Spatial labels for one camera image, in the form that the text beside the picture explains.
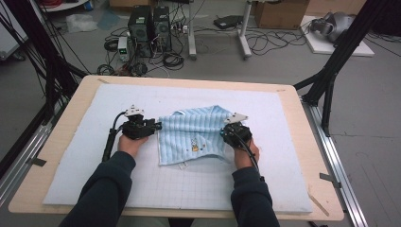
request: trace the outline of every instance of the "light blue cloth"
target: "light blue cloth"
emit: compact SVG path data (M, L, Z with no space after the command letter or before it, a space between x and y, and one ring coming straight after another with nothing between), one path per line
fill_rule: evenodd
M224 158L224 141L219 135L230 112L219 106L177 111L161 116L159 131L160 166L182 163L206 155Z

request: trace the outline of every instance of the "grid paper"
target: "grid paper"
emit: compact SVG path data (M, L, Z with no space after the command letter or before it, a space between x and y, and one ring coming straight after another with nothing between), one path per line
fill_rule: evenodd
M281 213L312 211L298 159L292 145L281 101L275 93L218 89L172 88L102 84L61 158L44 204L77 202L79 192L101 162L108 131L116 115L132 104L145 110L145 119L177 110L219 105L245 114L260 148L259 168ZM120 117L117 126L127 121ZM158 165L157 136L150 136L136 157L128 207L232 210L230 195L235 171L234 153L226 159L204 157L187 167ZM116 150L117 139L113 150Z

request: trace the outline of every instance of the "computer tower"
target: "computer tower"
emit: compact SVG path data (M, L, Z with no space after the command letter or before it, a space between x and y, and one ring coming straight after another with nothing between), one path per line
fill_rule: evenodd
M171 25L168 7L156 7L153 11L155 37L157 37L157 50L169 52L171 47Z
M150 6L134 6L128 21L133 52L140 57L151 57L151 42L155 38Z

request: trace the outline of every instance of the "person's right hand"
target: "person's right hand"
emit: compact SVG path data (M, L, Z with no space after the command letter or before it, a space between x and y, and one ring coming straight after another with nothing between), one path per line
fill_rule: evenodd
M251 139L251 141L249 142L249 147L251 149L251 152L254 154L256 162L258 162L259 148L254 144L253 139ZM246 150L242 148L234 148L234 153L235 153L234 162L236 169L253 166L253 162L251 161L251 158Z

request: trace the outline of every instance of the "wooden table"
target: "wooden table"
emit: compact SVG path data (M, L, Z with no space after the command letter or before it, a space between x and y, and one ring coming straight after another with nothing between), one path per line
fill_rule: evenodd
M54 174L64 151L70 144L81 118L89 108L98 86L102 83L276 93L281 99L286 114L293 144L305 177L307 192L313 206L313 212L307 215L277 215L277 217L279 219L297 220L343 219L344 214L332 183L320 179L319 174L327 174L327 169L312 130L310 129L300 99L292 86L225 81L118 78L104 76L88 76L82 81L38 156L38 158L46 160L47 163L43 167L31 167L9 204L10 212L66 214L71 210L71 206L43 205L42 202L49 185L51 185L53 181ZM231 211L216 212L149 208L126 208L123 215L185 218L232 218L234 216Z

